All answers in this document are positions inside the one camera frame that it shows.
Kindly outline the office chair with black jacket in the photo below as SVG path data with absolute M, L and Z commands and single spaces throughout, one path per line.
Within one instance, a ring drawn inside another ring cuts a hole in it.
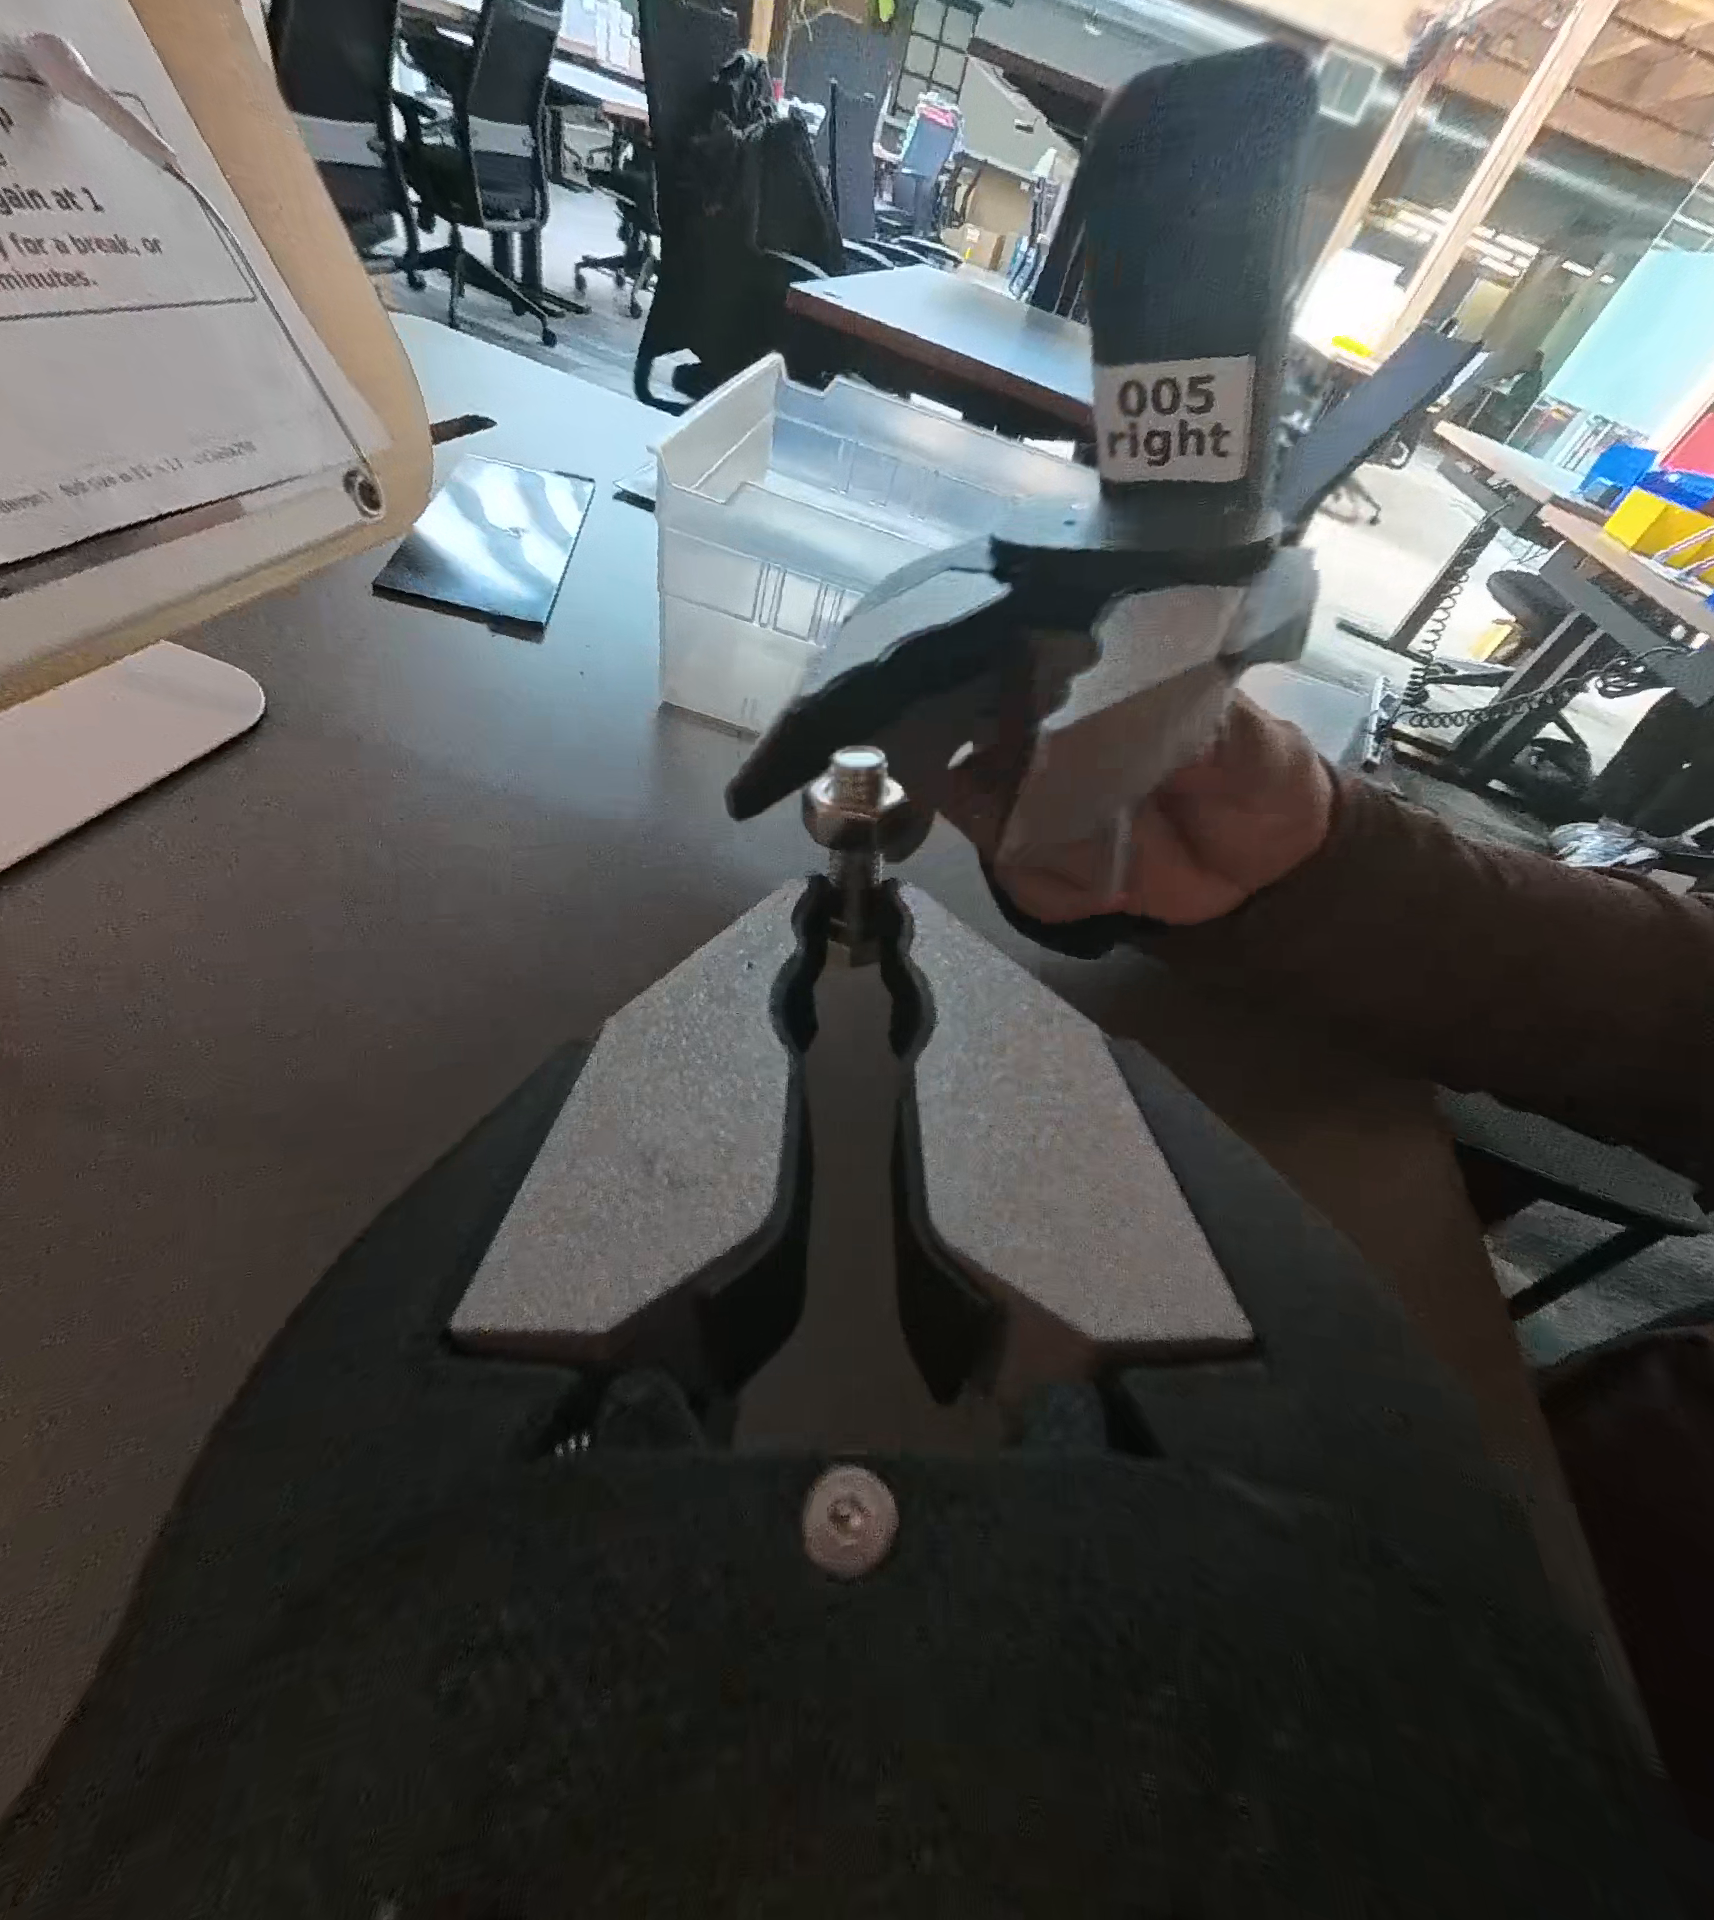
M 791 291 L 842 276 L 844 242 L 813 135 L 779 107 L 735 15 L 646 2 L 640 34 L 657 277 L 633 391 L 677 414 L 770 352 L 788 352 Z

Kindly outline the printed instruction sheet board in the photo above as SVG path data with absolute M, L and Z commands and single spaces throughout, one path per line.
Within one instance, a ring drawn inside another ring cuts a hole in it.
M 257 3 L 0 3 L 0 709 L 397 538 L 428 408 Z

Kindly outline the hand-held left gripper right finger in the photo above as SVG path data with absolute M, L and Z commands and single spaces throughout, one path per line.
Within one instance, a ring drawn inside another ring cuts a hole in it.
M 934 1401 L 1253 1351 L 1110 1037 L 924 889 L 887 924 L 895 1293 Z

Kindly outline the clear plastic compartment bin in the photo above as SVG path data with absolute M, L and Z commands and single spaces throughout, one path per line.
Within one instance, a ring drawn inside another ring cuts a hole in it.
M 759 736 L 894 571 L 1097 493 L 1048 445 L 842 377 L 805 387 L 767 352 L 655 450 L 658 704 Z

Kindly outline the person's right hand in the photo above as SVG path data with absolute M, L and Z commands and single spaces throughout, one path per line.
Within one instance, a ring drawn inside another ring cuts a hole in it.
M 1106 843 L 1002 851 L 1013 783 L 992 752 L 972 752 L 950 774 L 942 813 L 975 845 L 1016 915 L 1044 927 L 1221 920 L 1325 846 L 1341 798 L 1303 733 L 1241 693 L 1206 755 L 1139 804 L 1122 851 Z

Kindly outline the silver hex nut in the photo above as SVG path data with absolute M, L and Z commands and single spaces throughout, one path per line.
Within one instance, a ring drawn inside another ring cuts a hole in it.
M 933 816 L 898 786 L 890 786 L 880 804 L 846 804 L 815 783 L 803 791 L 801 820 L 828 852 L 864 854 L 894 865 L 920 851 Z

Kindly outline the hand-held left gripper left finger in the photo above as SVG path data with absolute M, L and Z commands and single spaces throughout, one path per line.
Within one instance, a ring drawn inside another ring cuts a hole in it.
M 805 1298 L 805 1056 L 822 876 L 793 881 L 588 1046 L 452 1322 L 494 1360 L 735 1395 Z

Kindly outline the black chair base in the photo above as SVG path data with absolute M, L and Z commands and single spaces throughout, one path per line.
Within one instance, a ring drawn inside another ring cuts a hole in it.
M 1438 1108 L 1531 1357 L 1714 1322 L 1714 1192 L 1488 1096 Z

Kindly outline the black glossy plate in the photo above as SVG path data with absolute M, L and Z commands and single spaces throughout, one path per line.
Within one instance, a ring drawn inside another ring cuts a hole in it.
M 595 496 L 597 483 L 584 474 L 463 456 L 379 569 L 373 591 L 536 640 Z

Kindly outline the small yellow storage bin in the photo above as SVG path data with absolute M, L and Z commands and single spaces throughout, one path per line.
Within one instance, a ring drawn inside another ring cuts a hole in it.
M 1714 514 L 1648 487 L 1632 487 L 1622 493 L 1603 533 L 1632 556 L 1701 588 L 1714 588 Z

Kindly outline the person's right forearm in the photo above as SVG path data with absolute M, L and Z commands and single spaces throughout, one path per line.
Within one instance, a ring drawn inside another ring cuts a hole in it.
M 1468 840 L 1314 757 L 1238 780 L 1253 972 L 1374 1053 L 1714 1189 L 1714 896 Z

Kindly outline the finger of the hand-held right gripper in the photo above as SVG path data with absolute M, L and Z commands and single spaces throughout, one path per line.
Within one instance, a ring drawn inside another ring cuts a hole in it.
M 1090 852 L 1118 882 L 1155 791 L 1214 746 L 1239 677 L 1301 657 L 1318 569 L 1279 549 L 1249 582 L 1113 597 L 1090 626 L 1094 658 L 1036 723 L 1005 808 L 1005 862 Z
M 873 588 L 729 780 L 729 816 L 774 811 L 857 746 L 883 751 L 890 775 L 933 808 L 951 757 L 1027 675 L 1011 573 L 998 540 L 968 540 Z

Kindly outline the brown office desk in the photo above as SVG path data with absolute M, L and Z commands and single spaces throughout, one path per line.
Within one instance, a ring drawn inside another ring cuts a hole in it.
M 894 266 L 788 286 L 787 371 L 855 379 L 1011 437 L 1086 443 L 1090 334 L 960 272 Z

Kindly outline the white sign stand base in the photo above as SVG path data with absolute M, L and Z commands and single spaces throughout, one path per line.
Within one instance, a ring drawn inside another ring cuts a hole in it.
M 254 675 L 156 644 L 0 712 L 0 876 L 239 741 Z

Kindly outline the silver threaded bolt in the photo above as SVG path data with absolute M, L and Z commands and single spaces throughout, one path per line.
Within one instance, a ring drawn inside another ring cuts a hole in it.
M 820 783 L 833 799 L 846 804 L 880 804 L 890 786 L 898 786 L 909 798 L 890 770 L 890 757 L 869 743 L 837 747 L 830 757 L 826 771 L 811 780 L 805 788 L 815 783 Z M 879 917 L 890 869 L 904 862 L 887 865 L 875 858 L 820 851 L 830 885 L 828 939 L 842 946 L 851 967 L 868 967 L 877 959 L 883 941 Z

